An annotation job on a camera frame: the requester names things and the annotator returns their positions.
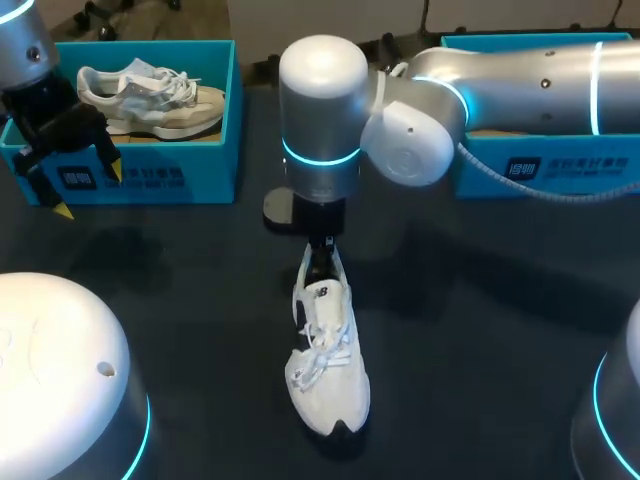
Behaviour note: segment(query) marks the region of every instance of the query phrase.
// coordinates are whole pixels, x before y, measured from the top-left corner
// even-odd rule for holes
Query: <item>white dome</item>
[[[130,371],[105,303],[69,280],[0,275],[0,478],[49,478],[100,437]]]

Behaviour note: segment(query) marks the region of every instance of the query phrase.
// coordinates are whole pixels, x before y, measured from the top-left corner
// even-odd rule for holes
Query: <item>new balance logo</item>
[[[327,287],[319,288],[318,290],[315,291],[313,297],[314,298],[324,297],[327,294],[328,291],[329,290],[327,289]]]

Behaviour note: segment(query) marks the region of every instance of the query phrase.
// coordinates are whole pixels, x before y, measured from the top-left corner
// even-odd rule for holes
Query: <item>shoe tongue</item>
[[[118,80],[118,93],[122,92],[131,83],[134,83],[151,92],[157,92],[158,90],[162,90],[167,86],[165,82],[162,82],[160,80],[155,80],[153,78],[143,77],[127,72],[124,75],[121,75],[120,79]]]
[[[139,58],[136,58],[127,68],[125,68],[125,71],[132,75],[140,75],[141,77],[153,78],[155,76],[156,69],[154,66],[149,65],[147,62],[143,62]]]
[[[321,280],[305,290],[313,294],[316,321],[327,331],[338,331],[344,322],[342,311],[342,284],[337,280]]]

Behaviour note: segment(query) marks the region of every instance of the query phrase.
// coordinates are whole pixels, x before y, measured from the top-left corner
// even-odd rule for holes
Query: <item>gray cylinder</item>
[[[370,96],[366,58],[348,40],[316,35],[284,52],[282,142],[287,177],[297,195],[329,203],[353,193]]]
[[[0,45],[0,91],[35,82],[60,61],[33,0],[0,0]]]
[[[468,103],[468,130],[545,135],[640,131],[640,42],[599,42],[495,54],[433,48],[406,77],[454,86]]]
[[[602,359],[571,428],[582,480],[640,478],[640,308]]]

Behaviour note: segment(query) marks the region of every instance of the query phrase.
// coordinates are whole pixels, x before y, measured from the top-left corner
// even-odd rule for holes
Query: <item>white wall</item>
[[[617,0],[431,0],[427,28],[453,31],[564,28],[606,25]],[[240,61],[265,60],[291,42],[314,33],[354,42],[385,32],[417,31],[422,0],[228,0],[231,31]],[[618,25],[640,27],[640,2],[625,0]]]

